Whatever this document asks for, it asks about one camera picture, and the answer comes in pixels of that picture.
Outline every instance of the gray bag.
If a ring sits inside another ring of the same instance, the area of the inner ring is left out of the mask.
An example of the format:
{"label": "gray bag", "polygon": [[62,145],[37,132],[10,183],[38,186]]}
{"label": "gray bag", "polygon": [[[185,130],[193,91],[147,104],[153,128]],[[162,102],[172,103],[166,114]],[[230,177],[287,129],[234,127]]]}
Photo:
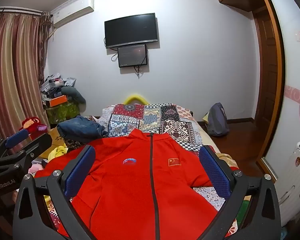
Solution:
{"label": "gray bag", "polygon": [[211,136],[223,136],[229,132],[226,113],[221,103],[216,103],[211,107],[208,115],[208,123],[205,125],[208,135]]}

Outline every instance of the jacket collar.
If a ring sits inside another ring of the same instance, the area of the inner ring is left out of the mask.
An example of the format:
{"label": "jacket collar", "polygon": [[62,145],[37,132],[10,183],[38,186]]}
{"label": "jacket collar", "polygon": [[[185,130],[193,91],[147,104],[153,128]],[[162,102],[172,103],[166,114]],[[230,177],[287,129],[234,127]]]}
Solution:
{"label": "jacket collar", "polygon": [[[150,141],[150,136],[149,135],[150,135],[150,133],[143,133],[142,131],[140,131],[138,129],[134,129],[129,134],[129,137],[134,137],[134,138],[138,138],[138,139],[141,139],[141,140]],[[153,140],[163,140],[163,139],[168,139],[168,138],[171,138],[168,133],[163,133],[163,134],[154,133],[153,134]]]}

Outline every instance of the silver bolt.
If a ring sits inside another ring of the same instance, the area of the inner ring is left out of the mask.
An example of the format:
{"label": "silver bolt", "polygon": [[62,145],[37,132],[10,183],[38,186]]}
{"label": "silver bolt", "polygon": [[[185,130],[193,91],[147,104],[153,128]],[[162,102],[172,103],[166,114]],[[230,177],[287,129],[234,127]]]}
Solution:
{"label": "silver bolt", "polygon": [[271,176],[269,174],[265,174],[265,179],[266,180],[271,180]]}
{"label": "silver bolt", "polygon": [[25,179],[25,180],[30,179],[31,176],[32,175],[28,173],[28,174],[26,174],[26,175],[23,176],[23,179]]}
{"label": "silver bolt", "polygon": [[242,171],[240,171],[240,170],[235,170],[234,171],[234,174],[235,174],[235,176],[237,176],[237,177],[241,177],[242,176]]}
{"label": "silver bolt", "polygon": [[61,170],[55,170],[52,174],[53,176],[58,177],[61,174]]}

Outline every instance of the yellow curved tube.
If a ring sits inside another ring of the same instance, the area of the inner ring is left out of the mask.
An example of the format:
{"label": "yellow curved tube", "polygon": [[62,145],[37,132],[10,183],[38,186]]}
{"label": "yellow curved tube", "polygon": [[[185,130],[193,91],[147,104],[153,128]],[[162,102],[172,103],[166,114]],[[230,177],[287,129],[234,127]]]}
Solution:
{"label": "yellow curved tube", "polygon": [[133,100],[138,100],[141,104],[143,105],[149,105],[148,101],[145,100],[142,96],[139,95],[132,95],[129,96],[125,101],[124,101],[124,105],[128,105],[129,103],[131,103]]}

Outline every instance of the green storage box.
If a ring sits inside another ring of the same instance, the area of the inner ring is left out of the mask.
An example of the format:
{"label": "green storage box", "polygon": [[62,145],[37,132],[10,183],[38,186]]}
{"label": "green storage box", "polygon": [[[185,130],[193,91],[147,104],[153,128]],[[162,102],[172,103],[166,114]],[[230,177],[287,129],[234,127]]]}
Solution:
{"label": "green storage box", "polygon": [[65,102],[60,105],[46,108],[47,116],[50,124],[57,124],[80,114],[79,107],[76,102]]}

